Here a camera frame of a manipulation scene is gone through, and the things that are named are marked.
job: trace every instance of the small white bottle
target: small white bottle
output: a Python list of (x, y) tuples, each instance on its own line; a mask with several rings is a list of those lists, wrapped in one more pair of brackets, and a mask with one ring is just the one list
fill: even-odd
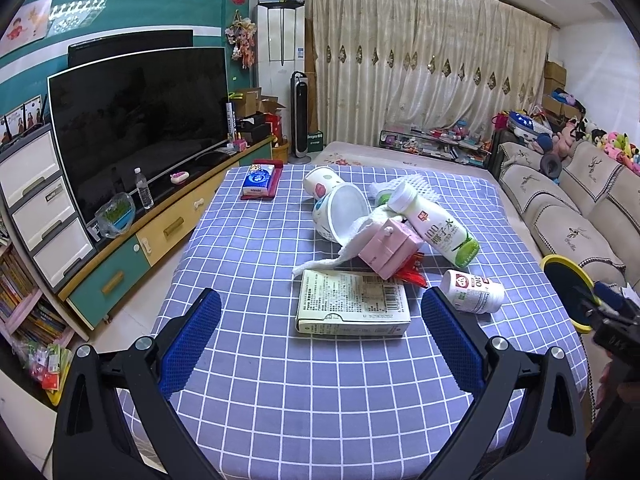
[(480, 250), (478, 241), (445, 209), (403, 182), (386, 203), (406, 216), (415, 231), (456, 267), (466, 267)]
[(439, 288), (460, 312), (494, 314), (504, 303), (504, 287), (500, 283), (459, 270), (445, 272)]
[(138, 194), (140, 195), (140, 201), (142, 207), (149, 210), (154, 206), (154, 199), (149, 191), (149, 184), (146, 182), (145, 176), (140, 173), (140, 168), (135, 169), (136, 173), (136, 187), (138, 188)]

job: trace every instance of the white grid pattern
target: white grid pattern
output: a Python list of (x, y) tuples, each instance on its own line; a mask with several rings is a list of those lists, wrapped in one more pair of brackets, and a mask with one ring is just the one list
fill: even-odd
[[(286, 166), (271, 202), (238, 200), (246, 168), (225, 181), (194, 231), (153, 334), (183, 314), (205, 286), (223, 315), (185, 389), (172, 397), (181, 420), (226, 478), (413, 478), (462, 419), (470, 395), (458, 388), (420, 318), (422, 290), (406, 286), (412, 323), (401, 338), (309, 336), (294, 327), (300, 279), (294, 265), (335, 258), (339, 247), (314, 231), (313, 199), (302, 190), (311, 166)], [(363, 192), (405, 170), (339, 166)], [(423, 172), (478, 239), (469, 272), (495, 278), (503, 308), (479, 317), (488, 336), (524, 351), (560, 346), (578, 389), (586, 357), (558, 297), (511, 229), (497, 191), (469, 176)], [(423, 271), (437, 285), (450, 268), (424, 248)], [(359, 260), (343, 266), (365, 269)], [(517, 412), (514, 394), (493, 445), (504, 444)], [(128, 392), (130, 427), (146, 439)]]

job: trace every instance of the television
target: television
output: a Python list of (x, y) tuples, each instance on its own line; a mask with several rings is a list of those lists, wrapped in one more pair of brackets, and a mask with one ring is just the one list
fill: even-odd
[(63, 170), (86, 224), (116, 192), (151, 183), (227, 137), (225, 50), (152, 50), (48, 79)]
[(180, 46), (193, 46), (193, 31), (191, 29), (128, 32), (127, 34), (105, 36), (69, 45), (67, 62), (68, 67), (73, 68), (107, 57)]

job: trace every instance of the curtain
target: curtain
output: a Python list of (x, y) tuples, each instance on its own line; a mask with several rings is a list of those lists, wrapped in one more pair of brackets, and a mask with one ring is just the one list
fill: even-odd
[(497, 0), (308, 1), (329, 142), (377, 145), (385, 122), (460, 119), (487, 138), (499, 111), (535, 104), (550, 25), (527, 12)]
[(376, 144), (400, 96), (417, 0), (307, 1), (318, 56), (319, 128), (327, 142)]

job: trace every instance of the sofa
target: sofa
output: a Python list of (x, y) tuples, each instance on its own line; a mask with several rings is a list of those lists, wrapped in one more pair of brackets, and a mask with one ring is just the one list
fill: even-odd
[(539, 172), (540, 154), (514, 142), (500, 149), (498, 182), (542, 254), (640, 293), (640, 177), (586, 140), (562, 162), (559, 185)]

